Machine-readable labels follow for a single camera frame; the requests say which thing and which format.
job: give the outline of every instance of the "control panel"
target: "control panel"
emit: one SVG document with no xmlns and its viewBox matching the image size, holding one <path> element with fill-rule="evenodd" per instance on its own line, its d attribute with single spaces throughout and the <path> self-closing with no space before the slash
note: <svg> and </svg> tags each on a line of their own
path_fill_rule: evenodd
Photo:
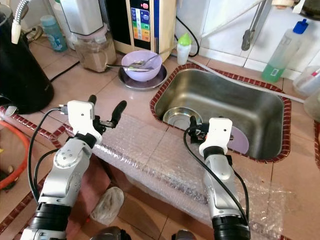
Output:
<svg viewBox="0 0 320 240">
<path fill-rule="evenodd" d="M 132 30 L 136 47 L 151 49 L 149 0 L 130 0 Z"/>
</svg>

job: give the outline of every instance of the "orange hose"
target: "orange hose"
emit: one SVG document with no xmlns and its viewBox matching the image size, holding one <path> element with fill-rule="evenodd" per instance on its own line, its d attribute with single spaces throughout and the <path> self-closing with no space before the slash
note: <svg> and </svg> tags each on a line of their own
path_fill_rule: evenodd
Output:
<svg viewBox="0 0 320 240">
<path fill-rule="evenodd" d="M 26 169 L 27 167 L 27 160 L 28 160 L 28 148 L 29 148 L 29 139 L 18 129 L 10 125 L 9 123 L 5 121 L 0 120 L 0 125 L 8 128 L 11 132 L 16 134 L 23 142 L 23 146 L 25 149 L 24 152 L 24 159 L 23 162 L 20 164 L 20 166 L 14 170 L 9 176 L 7 176 L 5 179 L 0 181 L 0 190 L 8 186 L 10 183 L 12 183 L 17 177 L 20 176 L 20 174 Z"/>
</svg>

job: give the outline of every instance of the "black cable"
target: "black cable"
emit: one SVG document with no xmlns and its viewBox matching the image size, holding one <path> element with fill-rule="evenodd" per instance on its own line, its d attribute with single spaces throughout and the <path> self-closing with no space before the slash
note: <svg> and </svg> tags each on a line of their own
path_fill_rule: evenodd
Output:
<svg viewBox="0 0 320 240">
<path fill-rule="evenodd" d="M 198 39 L 196 38 L 196 36 L 194 35 L 194 33 L 187 27 L 187 25 L 185 25 L 179 17 L 175 16 L 175 18 L 189 31 L 189 33 L 192 35 L 192 37 L 194 38 L 195 40 L 195 43 L 196 43 L 196 53 L 193 54 L 193 55 L 189 55 L 189 57 L 195 57 L 198 55 L 199 53 L 199 50 L 200 50 L 200 45 L 199 45 L 199 42 L 198 42 Z"/>
<path fill-rule="evenodd" d="M 201 161 L 189 148 L 188 143 L 187 143 L 187 133 L 189 132 L 189 130 L 193 130 L 196 129 L 197 127 L 188 127 L 183 134 L 183 143 L 184 146 L 186 147 L 186 149 L 188 150 L 188 152 L 193 156 L 193 158 L 220 184 L 220 186 L 226 191 L 226 193 L 230 196 L 230 198 L 234 201 L 234 203 L 236 204 L 236 206 L 238 207 L 239 211 L 241 212 L 242 218 L 245 221 L 245 224 L 247 226 L 249 226 L 249 222 L 247 219 L 247 216 L 242 208 L 242 206 L 240 205 L 239 201 L 236 199 L 236 197 L 232 194 L 232 192 L 227 188 L 227 186 L 217 177 L 217 175 L 214 174 L 213 171 L 211 171 L 211 169 L 203 162 Z"/>
<path fill-rule="evenodd" d="M 39 200 L 39 191 L 38 191 L 38 170 L 40 167 L 41 162 L 46 158 L 46 156 L 55 153 L 56 151 L 58 151 L 60 148 L 48 151 L 47 153 L 45 153 L 44 155 L 42 155 L 42 157 L 40 157 L 40 159 L 38 160 L 38 162 L 35 165 L 35 169 L 34 169 L 34 174 L 33 174 L 33 186 L 34 186 L 34 191 L 35 191 L 35 195 L 36 195 L 36 201 Z"/>
<path fill-rule="evenodd" d="M 240 180 L 241 185 L 243 187 L 243 191 L 244 191 L 244 198 L 245 198 L 245 216 L 247 221 L 249 222 L 249 194 L 248 194 L 248 189 L 247 186 L 244 182 L 244 180 L 242 179 L 242 177 L 233 169 L 235 176 Z"/>
<path fill-rule="evenodd" d="M 55 107 L 55 108 L 52 108 L 50 109 L 49 111 L 47 111 L 43 118 L 41 119 L 39 125 L 35 128 L 34 130 L 34 133 L 31 137 L 31 140 L 30 140 L 30 145 L 29 145 L 29 150 L 28 150 L 28 161 L 27 161 L 27 168 L 28 168 L 28 182 L 29 182 L 29 187 L 31 188 L 31 192 L 32 192 L 32 195 L 34 197 L 34 199 L 36 200 L 36 203 L 38 204 L 38 201 L 37 201 L 37 196 L 36 196 L 36 191 L 35 191 L 35 186 L 34 186 L 34 182 L 32 180 L 32 173 L 31 173 L 31 156 L 32 156 L 32 147 L 34 145 L 34 141 L 36 139 L 36 136 L 37 136 L 37 133 L 42 125 L 42 123 L 44 122 L 44 120 L 46 119 L 46 117 L 53 111 L 59 111 L 60 108 L 59 107 Z"/>
<path fill-rule="evenodd" d="M 54 80 L 56 80 L 58 77 L 60 77 L 62 74 L 65 74 L 66 72 L 68 72 L 70 69 L 72 69 L 73 67 L 75 67 L 76 65 L 78 65 L 80 62 L 77 61 L 75 64 L 73 64 L 72 66 L 68 67 L 66 70 L 60 72 L 58 75 L 54 76 L 50 82 L 53 82 Z"/>
</svg>

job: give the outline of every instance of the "green liquid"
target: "green liquid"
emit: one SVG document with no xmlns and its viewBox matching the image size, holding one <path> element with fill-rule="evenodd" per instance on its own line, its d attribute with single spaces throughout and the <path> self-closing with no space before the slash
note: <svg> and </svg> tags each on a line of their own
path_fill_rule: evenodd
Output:
<svg viewBox="0 0 320 240">
<path fill-rule="evenodd" d="M 275 83 L 279 80 L 284 71 L 284 68 L 279 69 L 267 64 L 263 70 L 262 79 L 267 82 Z"/>
</svg>

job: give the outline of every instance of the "bubble wrap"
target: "bubble wrap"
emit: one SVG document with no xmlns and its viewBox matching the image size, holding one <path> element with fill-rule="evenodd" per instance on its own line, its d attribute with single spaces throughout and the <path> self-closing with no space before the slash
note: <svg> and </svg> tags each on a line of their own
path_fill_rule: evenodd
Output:
<svg viewBox="0 0 320 240">
<path fill-rule="evenodd" d="M 160 130 L 123 114 L 118 126 L 106 131 L 93 152 L 123 171 L 138 188 L 211 226 L 204 170 L 187 152 L 182 131 L 173 130 Z M 198 146 L 190 148 L 201 159 Z M 278 240 L 290 193 L 270 182 L 262 186 L 261 179 L 248 169 L 235 170 L 248 188 L 251 239 Z M 241 183 L 237 180 L 235 184 L 240 203 L 245 206 Z"/>
</svg>

